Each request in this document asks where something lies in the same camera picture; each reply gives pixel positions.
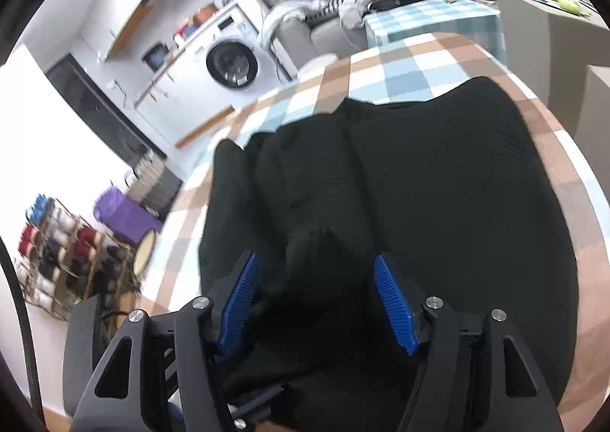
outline table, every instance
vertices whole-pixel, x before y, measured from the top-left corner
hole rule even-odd
[[[575,360],[559,406],[568,432],[581,431],[603,402],[610,381],[610,262],[605,236],[610,208],[571,137],[536,95],[489,52],[457,34],[434,33],[375,47],[264,95],[206,134],[205,151],[184,183],[157,242],[139,306],[151,314],[178,310],[199,294],[197,250],[212,183],[212,156],[230,138],[245,145],[260,130],[333,111],[345,96],[385,103],[427,100],[484,75],[514,100],[532,134],[570,231],[578,265]],[[413,79],[424,79],[411,84]]]
[[[499,11],[473,0],[423,0],[364,18],[369,47],[424,33],[459,33],[481,45],[506,64]]]

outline black door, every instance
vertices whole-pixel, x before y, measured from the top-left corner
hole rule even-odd
[[[236,40],[221,41],[210,48],[205,64],[218,83],[234,90],[252,84],[258,72],[252,50]]]
[[[72,55],[65,56],[51,67],[47,78],[91,130],[130,167],[135,167],[144,153],[151,148],[157,155],[165,157],[165,154],[118,110]]]

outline white cloth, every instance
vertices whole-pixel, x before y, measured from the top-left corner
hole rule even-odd
[[[304,11],[310,10],[315,12],[322,10],[327,5],[328,2],[325,0],[286,0],[277,4],[267,13],[263,20],[263,26],[260,28],[257,38],[258,44],[268,50],[275,37],[275,30],[283,19],[293,17],[304,19]]]
[[[344,0],[339,6],[341,27],[356,29],[364,25],[364,14],[373,0]]]

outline blue gripper pad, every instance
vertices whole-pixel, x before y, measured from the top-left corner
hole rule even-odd
[[[414,355],[419,347],[413,310],[403,296],[382,255],[375,258],[373,273],[377,291],[385,307],[394,335],[407,353]]]
[[[243,325],[250,313],[258,283],[258,260],[256,254],[252,253],[223,309],[222,329],[217,341],[221,359],[229,356],[242,344]]]

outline white cabinet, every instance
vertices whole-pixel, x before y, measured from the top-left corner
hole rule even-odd
[[[80,32],[85,43],[106,59],[112,45],[142,0],[96,0]]]
[[[213,89],[215,82],[207,73],[205,53],[193,55],[187,50],[138,107],[146,120],[174,145],[231,105],[230,94]]]

